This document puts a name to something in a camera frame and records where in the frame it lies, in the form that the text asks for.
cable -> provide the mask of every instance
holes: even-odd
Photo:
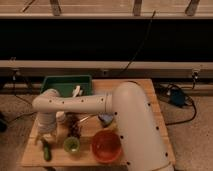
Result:
[[[18,116],[18,117],[16,117],[16,118],[14,118],[14,119],[12,119],[12,120],[10,120],[10,121],[6,121],[6,122],[7,122],[7,124],[11,124],[12,122],[14,122],[14,121],[16,121],[16,120],[18,120],[18,119],[21,119],[21,118],[27,117],[27,116],[32,116],[32,115],[34,115],[35,113],[37,113],[37,112],[31,112],[31,113],[22,114],[22,115],[20,115],[20,116]]]
[[[18,96],[16,94],[16,71],[14,72],[14,75],[13,75],[13,94],[16,98],[22,100],[23,102],[27,103],[28,105],[32,106],[31,102],[29,102],[28,100]]]
[[[119,72],[116,77],[119,77],[121,76],[128,68],[129,66],[132,64],[132,62],[135,60],[135,58],[138,56],[138,54],[140,53],[140,51],[144,48],[144,45],[146,44],[146,41],[148,40],[148,37],[149,37],[149,34],[150,34],[150,30],[151,30],[151,27],[152,27],[152,21],[153,21],[153,18],[155,17],[155,14],[156,14],[156,11],[153,11],[153,14],[152,14],[152,17],[149,21],[149,24],[147,26],[147,29],[146,29],[146,34],[145,34],[145,37],[144,39],[142,40],[141,44],[139,45],[137,51],[135,52],[134,56],[132,57],[132,59],[129,61],[129,63],[126,65],[126,67],[121,71]]]
[[[177,90],[181,90],[182,91],[182,88],[175,85],[175,84],[169,84],[167,87],[166,87],[166,90],[167,92],[172,90],[172,89],[177,89]],[[195,105],[195,102],[194,100],[189,96],[187,95],[186,93],[184,93],[184,96],[186,97],[185,99],[185,106],[192,106],[193,109],[194,109],[194,113],[192,115],[191,118],[189,119],[186,119],[186,120],[182,120],[182,121],[177,121],[177,122],[170,122],[170,123],[166,123],[166,126],[171,126],[171,125],[178,125],[178,124],[183,124],[183,123],[187,123],[187,122],[190,122],[192,120],[195,119],[195,117],[197,116],[197,108],[196,108],[196,105]]]
[[[187,122],[190,122],[190,121],[194,120],[194,119],[195,119],[195,117],[197,116],[197,108],[196,108],[196,106],[195,106],[194,102],[192,103],[192,107],[193,107],[193,109],[194,109],[194,114],[192,115],[192,117],[191,117],[191,118],[186,119],[186,120],[182,120],[182,121],[166,123],[166,126],[183,124],[183,123],[187,123]]]

green bin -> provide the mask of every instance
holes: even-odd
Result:
[[[83,96],[92,95],[92,77],[90,75],[65,75],[45,77],[41,93],[53,88],[58,90],[61,97],[72,97],[72,92],[77,85],[81,86]]]

wooden table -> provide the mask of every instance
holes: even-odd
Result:
[[[169,141],[168,132],[164,123],[164,119],[158,104],[157,97],[155,95],[155,90],[153,88],[152,81],[150,79],[130,79],[137,82],[147,93],[147,96],[151,102],[151,106],[154,112],[154,116],[157,124],[160,128],[161,136],[166,144],[168,150],[169,160],[175,164],[175,156],[172,149],[172,146]],[[103,92],[111,92],[115,87],[117,87],[121,82],[126,81],[124,79],[115,79],[115,80],[93,80],[93,90],[95,94]],[[37,146],[34,145],[34,140],[37,134],[36,123],[32,127],[32,131],[29,136],[29,140],[22,158],[22,166],[33,166],[33,167],[66,167],[66,166],[96,166],[100,165],[95,161],[90,152],[90,141],[91,137],[98,131],[102,129],[101,124],[97,117],[93,117],[88,121],[82,123],[82,136],[81,141],[81,150],[80,152],[73,156],[69,155],[62,148],[63,141],[67,137],[67,127],[58,126],[58,142],[54,143],[52,138],[47,135],[47,140],[51,143],[52,146],[52,160],[46,162],[43,159],[43,152]],[[122,156],[116,165],[123,165],[125,162],[125,157]]]

cucumber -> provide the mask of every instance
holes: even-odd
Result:
[[[44,147],[44,160],[50,161],[52,159],[50,148]]]
[[[43,144],[44,160],[50,161],[52,159],[50,145],[44,138],[41,140],[41,142]]]

orange plastic bowl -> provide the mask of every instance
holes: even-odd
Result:
[[[92,138],[91,150],[100,163],[112,163],[121,154],[121,143],[117,134],[109,130],[99,131]]]

